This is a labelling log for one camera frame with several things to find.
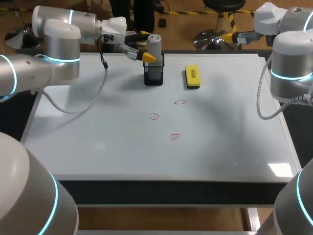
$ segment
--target white cylinder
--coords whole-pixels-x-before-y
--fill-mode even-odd
[[[158,34],[151,34],[148,37],[147,43],[148,53],[154,56],[157,61],[154,63],[148,63],[148,79],[159,80],[161,79],[162,72],[162,40]]]

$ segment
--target blue light ring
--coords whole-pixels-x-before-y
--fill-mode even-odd
[[[71,10],[70,12],[69,12],[69,17],[68,17],[68,23],[69,24],[72,24],[72,18],[73,18],[73,10]]]
[[[271,74],[273,74],[275,77],[278,77],[278,78],[281,78],[281,79],[285,79],[285,80],[301,80],[301,79],[306,79],[306,78],[309,78],[311,77],[311,75],[313,74],[313,72],[311,72],[310,74],[308,75],[305,75],[305,76],[302,76],[302,77],[284,77],[284,76],[280,76],[280,75],[277,75],[273,72],[273,70],[270,70]]]
[[[298,197],[298,201],[300,204],[300,207],[303,211],[303,214],[305,215],[305,217],[307,218],[307,220],[311,223],[311,225],[313,226],[313,220],[311,219],[311,217],[309,216],[309,213],[307,212],[307,210],[305,209],[301,196],[300,196],[300,189],[299,189],[299,182],[300,182],[300,176],[301,176],[302,170],[300,171],[299,175],[298,175],[298,179],[297,179],[297,197]]]
[[[311,14],[309,15],[309,17],[307,18],[307,21],[306,21],[305,24],[304,24],[304,28],[303,28],[303,31],[304,31],[304,32],[307,31],[307,27],[308,27],[309,21],[310,21],[310,19],[312,18],[312,16],[313,16],[313,11],[311,12]]]
[[[55,178],[53,177],[53,175],[51,173],[50,173],[50,175],[52,177],[52,180],[53,180],[53,183],[54,183],[54,187],[55,187],[55,199],[54,199],[54,204],[53,204],[53,208],[52,208],[51,214],[50,214],[47,222],[45,223],[44,227],[38,233],[38,235],[43,235],[44,232],[47,230],[47,228],[48,228],[49,224],[51,223],[52,218],[53,218],[53,216],[55,214],[55,211],[56,211],[56,208],[57,208],[57,204],[58,204],[58,186],[57,186],[57,182],[56,182]]]
[[[51,61],[60,62],[60,63],[74,63],[74,62],[80,61],[80,58],[72,59],[72,60],[62,60],[62,59],[51,58],[51,57],[49,57],[49,56],[45,56],[45,57],[48,58],[48,59],[51,60]]]
[[[18,82],[18,78],[16,76],[16,71],[15,71],[15,68],[12,64],[12,62],[4,55],[0,55],[2,58],[4,58],[10,65],[11,69],[12,69],[12,72],[13,72],[13,76],[14,76],[14,86],[13,86],[13,89],[12,89],[12,92],[10,94],[13,94],[16,90],[16,86],[17,86],[17,82]]]

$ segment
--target yellow sponge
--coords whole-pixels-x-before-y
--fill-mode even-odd
[[[200,73],[198,65],[186,65],[186,81],[189,89],[200,87]]]

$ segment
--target white table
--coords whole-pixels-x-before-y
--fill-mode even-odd
[[[58,180],[272,184],[301,169],[283,115],[257,115],[258,55],[166,54],[161,87],[144,85],[140,62],[106,60],[108,80],[83,115],[60,113],[45,97],[34,105],[22,141]],[[197,90],[186,88],[187,64],[199,65]],[[82,53],[80,73],[74,85],[45,91],[61,107],[82,108],[103,79],[99,55]],[[279,103],[266,76],[261,107],[269,115]]]

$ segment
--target black cable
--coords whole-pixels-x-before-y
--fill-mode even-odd
[[[107,41],[108,41],[108,36],[107,36],[106,34],[102,34],[102,35],[100,35],[100,36],[98,37],[98,39],[97,39],[97,48],[98,48],[98,51],[99,51],[99,53],[100,53],[100,59],[101,59],[101,62],[102,62],[102,64],[103,64],[104,69],[107,69],[109,66],[108,66],[107,61],[106,61],[106,60],[104,59],[104,57],[103,57],[102,41],[101,41],[101,48],[99,47],[99,40],[100,40],[101,38],[103,38],[104,44],[106,44]]]
[[[162,0],[166,3],[167,7],[168,7],[168,14],[170,13],[171,9],[170,9],[170,5],[168,4],[168,2],[166,0]]]

